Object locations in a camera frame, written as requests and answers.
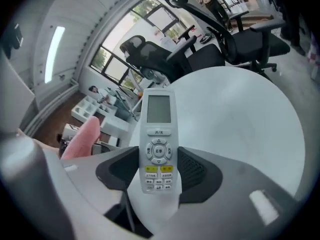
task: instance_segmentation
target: window frame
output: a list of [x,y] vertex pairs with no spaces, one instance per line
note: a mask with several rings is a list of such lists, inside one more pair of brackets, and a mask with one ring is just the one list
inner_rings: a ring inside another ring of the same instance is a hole
[[[102,71],[98,71],[96,70],[94,67],[93,67],[93,64],[92,64],[92,61],[94,60],[97,52],[100,50],[100,48],[106,50],[108,53],[111,54],[110,58],[108,59],[108,61],[105,63]],[[121,79],[119,81],[116,81],[114,78],[112,78],[111,76],[109,76],[106,71],[107,71],[107,68],[110,64],[110,62],[112,61],[112,59],[115,58],[116,60],[120,61],[122,64],[124,64],[127,69],[126,71],[123,73]],[[104,76],[105,78],[107,78],[108,80],[110,80],[111,82],[115,83],[116,85],[118,86],[122,86],[122,82],[124,81],[124,79],[126,78],[126,76],[129,74],[129,70],[133,70],[134,72],[136,72],[139,76],[141,76],[142,78],[144,78],[144,76],[137,70],[135,69],[134,67],[132,67],[130,64],[128,64],[126,61],[122,60],[120,57],[118,57],[116,54],[114,54],[112,51],[108,50],[107,48],[103,47],[102,44],[99,45],[99,47],[97,48],[92,60],[91,60],[91,63],[90,63],[90,68],[93,69],[94,71],[98,72],[99,74],[101,74],[102,76]]]
[[[153,27],[157,27],[155,24],[153,24],[150,20],[148,20],[148,17],[150,17],[152,14],[154,14],[157,10],[159,10],[160,8],[164,8],[166,11],[168,11],[173,17],[174,17],[174,20],[169,24],[167,25],[164,29],[160,29],[160,31],[162,33],[165,33],[166,31],[168,31],[171,27],[173,27],[176,23],[180,23],[181,26],[185,29],[187,29],[186,25],[181,21],[179,20],[179,18],[168,8],[166,7],[164,4],[162,4],[160,1],[158,0],[155,0],[159,3],[159,5],[157,5],[155,8],[153,8],[151,11],[149,11],[145,16],[142,16],[141,14],[139,14],[138,12],[134,11],[133,9],[141,4],[141,2],[144,1],[144,0],[140,0],[138,1],[137,3],[135,3],[130,9],[128,9],[126,11],[126,13],[124,14],[127,15],[129,13],[134,13],[136,15],[138,15],[139,17],[141,17],[142,19],[144,19],[147,23],[149,23],[151,26]],[[119,19],[117,21],[117,23],[114,25],[114,26],[117,26],[117,24],[119,24],[119,22],[123,19],[123,17],[121,19]],[[110,51],[109,49],[107,49],[106,47],[103,46],[103,43],[104,43],[104,40],[107,38],[108,35],[110,35],[110,33],[112,32],[112,29],[107,33],[107,35],[105,36],[105,38],[103,39],[103,41],[100,43],[100,45],[98,46],[98,48],[96,49],[96,52],[94,53],[94,56],[92,57],[91,61],[90,61],[90,64],[89,64],[89,67],[91,69],[93,69],[94,71],[98,72],[99,74],[101,74],[103,77],[107,78],[108,80],[110,80],[111,82],[115,83],[116,85],[118,86],[121,86],[122,87],[122,82],[124,81],[124,79],[128,76],[129,74],[129,70],[133,70],[134,72],[136,72],[139,76],[141,76],[142,78],[145,78],[141,73],[140,71],[133,67],[132,65],[128,64],[126,61],[124,61],[123,59],[121,59],[120,57],[118,57],[116,54],[114,54],[112,51]],[[110,58],[108,59],[108,61],[106,62],[105,66],[103,67],[102,71],[98,71],[96,70],[95,68],[92,67],[92,62],[97,54],[97,52],[99,51],[99,49],[102,48],[104,50],[106,50],[107,52],[109,52],[111,54]],[[111,60],[115,58],[117,59],[118,61],[120,61],[121,63],[123,63],[125,66],[127,66],[127,70],[124,72],[123,76],[121,77],[121,79],[119,81],[116,81],[115,79],[113,79],[112,77],[108,76],[108,74],[106,73],[106,70],[107,70],[107,67],[108,65],[110,64]]]
[[142,19],[144,19],[146,22],[148,22],[151,26],[153,27],[157,27],[155,24],[153,24],[148,18],[154,14],[157,10],[159,10],[160,8],[164,8],[166,11],[168,11],[173,17],[174,20],[167,25],[164,29],[160,29],[160,31],[162,33],[165,33],[166,31],[168,31],[168,29],[170,29],[173,25],[175,25],[176,23],[180,23],[183,28],[187,29],[187,26],[181,21],[179,20],[179,18],[177,17],[177,15],[175,15],[168,7],[166,7],[164,4],[162,4],[160,1],[156,0],[159,5],[156,6],[155,8],[153,8],[151,11],[149,11],[145,16],[142,16],[141,14],[139,14],[138,12],[134,11],[134,8],[136,6],[138,6],[139,4],[141,4],[141,2],[144,0],[140,0],[139,2],[137,2],[136,4],[134,4],[134,6],[132,6],[132,8],[129,9],[129,12],[134,12],[135,14],[137,14],[139,17],[141,17]]

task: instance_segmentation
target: fluorescent light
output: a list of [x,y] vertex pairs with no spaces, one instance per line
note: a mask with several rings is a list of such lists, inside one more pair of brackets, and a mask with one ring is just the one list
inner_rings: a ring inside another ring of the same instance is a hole
[[49,52],[48,52],[48,57],[46,58],[45,74],[44,74],[45,83],[50,82],[52,79],[52,73],[54,70],[54,63],[55,63],[58,46],[64,32],[65,32],[65,28],[63,26],[57,26],[54,31]]

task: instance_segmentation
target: desk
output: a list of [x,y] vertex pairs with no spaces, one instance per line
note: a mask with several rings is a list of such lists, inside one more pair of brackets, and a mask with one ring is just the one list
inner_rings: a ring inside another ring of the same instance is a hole
[[[304,135],[292,104],[273,83],[242,68],[219,66],[187,74],[167,88],[175,91],[180,146],[248,163],[295,195],[305,163]],[[139,130],[138,122],[130,146],[139,145]],[[129,198],[155,233],[178,209],[181,189],[165,200],[143,194],[139,180],[136,173]]]

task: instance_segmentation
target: yellow button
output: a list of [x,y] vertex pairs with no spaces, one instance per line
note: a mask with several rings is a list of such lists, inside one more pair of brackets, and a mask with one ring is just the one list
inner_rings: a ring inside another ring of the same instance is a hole
[[148,173],[156,173],[157,172],[157,166],[145,166],[145,171]]
[[172,165],[167,165],[167,166],[161,166],[161,172],[167,173],[167,172],[172,172],[174,167]]

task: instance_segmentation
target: remote control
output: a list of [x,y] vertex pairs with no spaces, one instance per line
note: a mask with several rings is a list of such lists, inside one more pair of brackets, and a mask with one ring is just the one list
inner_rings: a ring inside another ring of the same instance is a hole
[[173,90],[143,91],[139,176],[146,194],[171,193],[178,178],[178,119]]

